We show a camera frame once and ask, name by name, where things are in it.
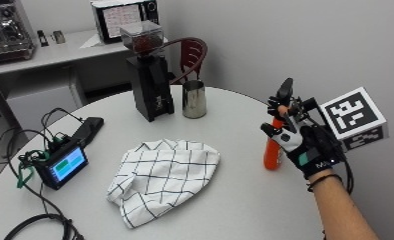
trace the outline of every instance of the forearm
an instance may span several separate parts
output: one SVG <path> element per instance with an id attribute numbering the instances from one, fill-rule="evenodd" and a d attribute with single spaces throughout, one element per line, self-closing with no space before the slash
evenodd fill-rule
<path id="1" fill-rule="evenodd" d="M 329 174 L 331 169 L 319 172 L 309 177 L 311 183 Z M 313 191 L 328 240 L 379 239 L 337 178 L 327 178 Z"/>

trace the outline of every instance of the wristband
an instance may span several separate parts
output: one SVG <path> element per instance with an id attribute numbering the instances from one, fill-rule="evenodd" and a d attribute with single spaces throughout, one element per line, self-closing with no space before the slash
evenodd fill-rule
<path id="1" fill-rule="evenodd" d="M 337 179 L 340 179 L 340 181 L 343 182 L 343 178 L 340 177 L 340 175 L 337 175 L 337 174 L 329 174 L 329 175 L 327 175 L 327 176 L 323 176 L 323 177 L 320 177 L 312 184 L 308 184 L 308 191 L 309 192 L 313 192 L 313 189 L 315 189 L 315 187 L 316 187 L 316 185 L 320 183 L 320 182 L 323 182 L 324 180 L 327 180 L 327 178 L 329 178 L 329 177 L 336 177 Z"/>

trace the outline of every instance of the espresso machine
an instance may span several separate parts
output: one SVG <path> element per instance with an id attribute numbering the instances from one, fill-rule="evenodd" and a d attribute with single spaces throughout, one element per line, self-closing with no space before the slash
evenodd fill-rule
<path id="1" fill-rule="evenodd" d="M 30 59 L 35 45 L 15 0 L 0 0 L 0 62 Z"/>
<path id="2" fill-rule="evenodd" d="M 128 58 L 139 72 L 132 79 L 136 108 L 150 122 L 162 114 L 175 112 L 168 79 L 168 62 L 160 54 L 164 33 L 160 25 L 151 21 L 136 22 L 120 27 L 126 47 L 136 56 Z"/>

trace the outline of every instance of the metal cup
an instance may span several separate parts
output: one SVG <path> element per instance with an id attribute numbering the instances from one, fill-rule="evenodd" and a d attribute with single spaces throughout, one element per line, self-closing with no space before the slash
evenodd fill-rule
<path id="1" fill-rule="evenodd" d="M 206 84 L 191 80 L 183 85 L 183 114 L 188 118 L 200 118 L 207 114 Z"/>

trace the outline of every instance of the blue screen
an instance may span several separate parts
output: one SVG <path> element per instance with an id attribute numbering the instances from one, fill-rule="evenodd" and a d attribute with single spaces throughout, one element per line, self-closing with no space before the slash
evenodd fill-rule
<path id="1" fill-rule="evenodd" d="M 78 147 L 64 157 L 64 159 L 51 167 L 53 176 L 58 182 L 63 181 L 63 179 L 75 171 L 83 162 L 86 162 L 86 157 L 80 147 Z"/>

